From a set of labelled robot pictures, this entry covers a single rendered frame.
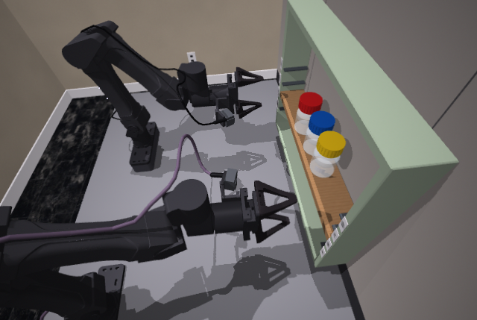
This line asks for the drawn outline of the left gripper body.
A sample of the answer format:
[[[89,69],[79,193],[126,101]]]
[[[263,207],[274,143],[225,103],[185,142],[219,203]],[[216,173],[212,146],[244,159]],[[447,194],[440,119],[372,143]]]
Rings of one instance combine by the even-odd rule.
[[[210,106],[216,106],[215,116],[216,120],[225,119],[225,116],[219,111],[219,109],[227,108],[232,114],[234,113],[234,104],[236,104],[236,114],[239,114],[238,104],[238,77],[237,72],[235,73],[235,84],[232,83],[232,74],[227,74],[227,85],[219,86],[209,86],[209,91],[212,92],[209,94]],[[230,82],[229,82],[230,80]]]

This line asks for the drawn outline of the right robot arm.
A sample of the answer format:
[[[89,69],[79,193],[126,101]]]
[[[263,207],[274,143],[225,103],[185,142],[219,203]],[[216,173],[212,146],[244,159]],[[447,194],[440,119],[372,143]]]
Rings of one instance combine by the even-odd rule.
[[[137,216],[42,223],[10,220],[12,207],[0,206],[0,237],[6,236],[6,244],[0,243],[0,308],[45,310],[64,320],[118,320],[125,265],[102,266],[98,274],[82,276],[48,269],[107,260],[163,260],[187,250],[181,225],[187,236],[214,234],[212,203],[201,181],[184,180],[162,200],[164,205],[118,230],[104,228]]]

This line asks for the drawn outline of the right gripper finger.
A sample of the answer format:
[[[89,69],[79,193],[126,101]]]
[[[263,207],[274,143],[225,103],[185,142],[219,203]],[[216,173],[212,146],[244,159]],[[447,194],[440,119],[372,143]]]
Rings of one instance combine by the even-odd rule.
[[[297,196],[295,194],[277,189],[261,181],[254,181],[254,189],[259,206],[259,220],[263,220],[297,203]],[[288,200],[268,207],[265,205],[264,192],[288,198]]]
[[[258,231],[255,232],[256,243],[260,243],[260,242],[264,241],[269,236],[276,233],[278,230],[281,230],[282,228],[284,228],[285,226],[290,224],[289,217],[278,215],[278,214],[273,214],[272,216],[269,216],[266,219],[275,219],[275,220],[279,220],[279,221],[282,221],[282,222],[280,224],[274,226],[273,228],[263,232],[262,231],[262,223],[261,223],[261,220],[259,220]]]

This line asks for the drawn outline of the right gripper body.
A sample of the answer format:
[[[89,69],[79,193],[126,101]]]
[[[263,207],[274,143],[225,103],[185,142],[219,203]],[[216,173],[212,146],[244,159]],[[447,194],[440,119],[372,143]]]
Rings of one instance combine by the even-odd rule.
[[[253,199],[247,199],[247,188],[240,188],[240,193],[236,191],[236,195],[225,195],[224,179],[226,173],[227,171],[224,171],[222,179],[219,181],[222,202],[212,203],[215,234],[243,231],[244,241],[250,240],[249,231],[255,233],[259,224],[256,191],[252,191]]]

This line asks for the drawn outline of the wooden shelf board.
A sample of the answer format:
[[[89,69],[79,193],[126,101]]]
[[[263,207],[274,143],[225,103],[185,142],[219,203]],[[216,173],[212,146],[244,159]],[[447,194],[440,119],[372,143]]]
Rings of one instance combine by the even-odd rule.
[[[334,231],[332,225],[339,224],[341,221],[339,213],[348,213],[353,206],[353,201],[337,166],[333,174],[328,178],[319,178],[310,170],[312,156],[303,149],[305,136],[298,134],[294,129],[299,100],[303,93],[304,90],[280,91],[280,98],[303,164],[326,240],[328,240]]]

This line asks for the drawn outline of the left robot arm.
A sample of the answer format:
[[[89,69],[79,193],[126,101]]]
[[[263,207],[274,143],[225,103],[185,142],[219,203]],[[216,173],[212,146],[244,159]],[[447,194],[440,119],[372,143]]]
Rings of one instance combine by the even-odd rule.
[[[186,75],[185,82],[178,86],[184,104],[187,106],[190,100],[193,107],[210,106],[209,102],[213,100],[209,99],[212,92],[207,83],[206,67],[198,61],[181,63],[177,71],[178,79],[171,77],[148,65],[148,61],[116,33],[116,23],[106,21],[97,26],[112,35],[96,27],[82,31],[63,47],[63,57],[72,66],[82,69],[116,109],[120,122],[127,129],[126,137],[133,140],[129,164],[149,164],[157,124],[148,122],[150,113],[129,93],[111,64],[139,82],[157,102],[169,110],[185,110],[176,88],[184,79],[180,70]]]

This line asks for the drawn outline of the white bottle with blue cap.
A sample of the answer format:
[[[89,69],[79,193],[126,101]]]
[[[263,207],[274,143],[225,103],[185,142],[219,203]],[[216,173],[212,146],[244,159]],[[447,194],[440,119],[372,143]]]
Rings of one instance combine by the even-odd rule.
[[[309,127],[303,143],[304,151],[313,155],[318,137],[324,131],[332,131],[335,125],[335,117],[326,111],[316,111],[310,116]]]

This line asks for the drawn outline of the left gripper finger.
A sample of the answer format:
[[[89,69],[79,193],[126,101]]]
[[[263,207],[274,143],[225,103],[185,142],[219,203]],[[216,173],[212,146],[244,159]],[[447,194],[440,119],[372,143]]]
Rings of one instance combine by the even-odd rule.
[[[246,116],[248,113],[260,108],[262,106],[262,103],[260,102],[255,102],[255,101],[244,101],[244,100],[238,100],[237,101],[237,104],[238,104],[238,116],[239,118],[243,118],[244,116]],[[243,106],[249,106],[249,105],[255,105],[254,107],[251,107],[249,109],[246,109],[246,110],[243,110]]]
[[[255,75],[253,73],[250,73],[244,69],[241,69],[239,67],[236,67],[236,72],[237,72],[237,77],[238,77],[238,87],[243,87],[243,86],[247,86],[249,84],[254,84],[254,83],[257,83],[257,82],[260,82],[260,81],[263,81],[264,78],[260,75]],[[247,76],[247,77],[251,77],[251,78],[254,78],[254,79],[246,79],[246,78],[242,78],[242,76]]]

